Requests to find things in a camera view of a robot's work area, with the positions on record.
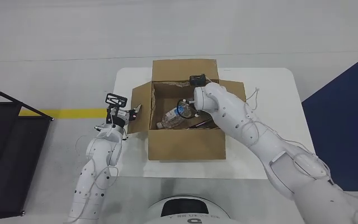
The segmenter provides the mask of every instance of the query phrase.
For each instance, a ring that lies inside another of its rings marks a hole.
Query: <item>bottle label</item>
[[[178,111],[180,114],[182,114],[184,112],[184,108],[182,106],[178,106]],[[171,120],[171,119],[175,118],[176,116],[179,116],[178,111],[177,111],[177,108],[170,110],[166,114],[168,120]]]

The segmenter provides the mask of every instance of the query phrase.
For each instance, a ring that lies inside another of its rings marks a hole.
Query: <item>box flap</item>
[[[224,86],[228,92],[231,92],[242,101],[246,102],[246,94],[243,82],[219,80],[219,84]]]
[[[189,76],[203,73],[211,80],[219,79],[215,59],[154,60],[152,81],[188,81]]]
[[[225,160],[220,129],[149,130],[149,160]]]
[[[152,108],[152,82],[138,86],[132,90],[130,107],[141,104],[137,119],[129,122],[128,133],[144,132],[149,129],[150,112]]]

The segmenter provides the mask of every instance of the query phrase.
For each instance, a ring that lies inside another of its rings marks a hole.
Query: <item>white cable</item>
[[[260,89],[259,88],[256,88],[255,87],[255,91],[252,93],[252,95],[249,97],[249,98],[246,98],[246,101],[249,100],[252,96],[254,96],[254,94],[256,93],[256,96],[255,96],[255,108],[252,109],[252,110],[256,110],[257,109],[257,95],[258,95],[258,91]]]
[[[92,162],[93,162],[93,169],[94,169],[95,176],[97,176],[97,174],[96,174],[96,163],[95,163],[95,160],[94,160],[93,158],[91,158],[91,160],[92,160]],[[95,179],[95,185],[96,185],[99,189],[101,189],[101,190],[107,190],[107,189],[111,188],[111,187],[114,185],[114,183],[117,181],[118,174],[119,174],[119,169],[118,169],[117,167],[115,167],[115,166],[106,166],[105,168],[103,168],[103,169],[100,171],[100,173],[98,174],[98,176],[100,176],[101,173],[102,173],[105,169],[108,169],[108,170],[109,170],[109,168],[115,168],[115,169],[117,170],[116,179],[113,181],[113,183],[112,183],[109,187],[107,187],[107,188],[100,188],[100,187],[98,186],[98,184],[97,184],[97,181],[96,181],[97,178],[96,178],[96,179]]]
[[[106,137],[110,132],[112,132],[113,130],[113,117],[112,117],[112,111],[113,111],[114,108],[111,109],[111,112],[110,112],[110,115],[111,115],[111,121],[112,121],[112,125],[111,125],[111,128],[108,130],[108,132],[103,135],[102,137],[95,137],[95,138],[103,138],[103,137]]]
[[[255,97],[256,106],[255,106],[255,109],[257,108],[257,95],[258,95],[258,91],[259,91],[259,89],[256,88],[255,91],[253,92],[253,94],[252,94],[249,98],[246,99],[246,100],[250,99],[250,98],[251,98],[252,96],[254,96],[254,94],[256,93],[256,97]],[[246,105],[248,105],[248,104],[247,104],[247,103],[244,104],[244,111],[245,111],[245,113],[246,113],[245,116],[247,116],[247,115],[249,114],[248,111],[247,111],[247,109],[246,109]],[[261,121],[259,121],[259,120],[253,120],[253,118],[251,118],[251,119],[249,120],[249,122],[247,122],[246,124],[244,124],[244,126],[242,127],[241,135],[242,135],[242,133],[243,133],[243,128],[244,128],[247,124],[249,124],[249,123],[252,123],[253,125],[255,125],[255,128],[256,128],[256,130],[257,130],[257,139],[256,139],[250,146],[248,146],[248,148],[250,148],[251,146],[255,145],[255,144],[258,142],[259,138],[260,138],[260,133],[259,133],[259,131],[258,131],[258,128],[257,128],[256,123],[262,124],[264,127],[266,127],[267,129],[269,129],[270,131],[272,131],[272,132],[274,133],[274,135],[276,135],[280,140],[282,140],[282,141],[284,141],[284,142],[295,143],[295,144],[298,144],[298,145],[302,146],[301,148],[302,148],[306,153],[310,154],[310,155],[313,156],[319,163],[321,163],[321,165],[323,166],[323,168],[324,168],[325,171],[326,171],[326,174],[327,174],[326,176],[329,178],[329,180],[331,181],[331,183],[332,183],[333,185],[335,185],[335,182],[333,181],[333,179],[332,179],[332,177],[331,177],[331,170],[329,169],[328,165],[327,165],[325,162],[323,162],[316,154],[314,154],[313,152],[310,152],[310,150],[308,150],[305,145],[303,145],[303,144],[300,143],[300,142],[288,140],[288,139],[285,139],[285,138],[281,137],[276,130],[274,130],[273,128],[271,128],[270,126],[268,126],[267,124],[265,124],[265,123],[263,123],[263,122],[261,122]],[[303,154],[303,153],[298,153],[298,154],[296,154],[296,155],[293,157],[293,163],[294,163],[294,166],[296,167],[296,169],[297,169],[298,171],[300,171],[302,174],[304,174],[304,175],[306,175],[306,176],[310,176],[311,178],[315,178],[315,179],[325,178],[326,176],[323,176],[323,177],[320,177],[320,176],[312,176],[311,174],[307,174],[306,172],[303,172],[303,171],[301,171],[300,168],[298,168],[297,163],[296,163],[296,158],[297,158],[297,156],[302,155],[302,154]]]
[[[93,162],[93,169],[94,169],[94,173],[96,173],[96,163],[94,161],[93,158],[91,158],[92,162]],[[109,170],[109,168],[115,168],[117,170],[117,174],[116,174],[116,179],[113,181],[113,183],[108,187],[108,188],[100,188],[97,184],[97,179],[98,177],[102,174],[102,172],[106,169]],[[83,215],[83,212],[84,212],[84,209],[86,208],[87,204],[88,204],[88,201],[90,200],[90,197],[91,197],[91,190],[93,188],[94,185],[96,185],[96,187],[98,187],[100,190],[108,190],[110,187],[112,187],[116,181],[117,181],[117,178],[118,178],[118,175],[119,175],[119,169],[115,166],[106,166],[105,168],[103,168],[100,173],[98,175],[95,174],[95,179],[93,181],[93,183],[91,184],[91,187],[89,188],[87,194],[88,194],[88,197],[86,198],[86,201],[84,203],[84,206],[82,208],[82,211],[80,212],[79,216],[77,218],[75,218],[74,220],[70,221],[70,222],[64,222],[64,223],[74,223],[75,221],[79,220],[81,218],[81,216]]]

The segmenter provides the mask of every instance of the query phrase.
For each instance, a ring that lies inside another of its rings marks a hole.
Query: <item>plastic water bottle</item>
[[[191,109],[189,107],[189,104],[179,105],[178,111],[182,116],[186,118],[191,115]],[[182,123],[185,120],[185,118],[181,117],[178,114],[178,111],[177,108],[175,107],[171,109],[169,112],[167,112],[166,114],[164,114],[162,121],[157,123],[157,128],[171,129]]]

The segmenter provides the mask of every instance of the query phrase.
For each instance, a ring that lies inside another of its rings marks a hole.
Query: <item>white table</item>
[[[221,80],[244,83],[246,96],[259,88],[256,110],[260,119],[283,138],[299,141],[314,152],[293,74],[286,68],[219,68]],[[152,79],[152,68],[118,71],[114,94],[128,98],[132,89]],[[254,97],[248,100],[255,105]],[[267,179],[258,158],[244,145],[226,136],[226,160],[160,162],[148,160],[148,136],[135,133],[123,143],[117,167],[120,176],[161,178]]]

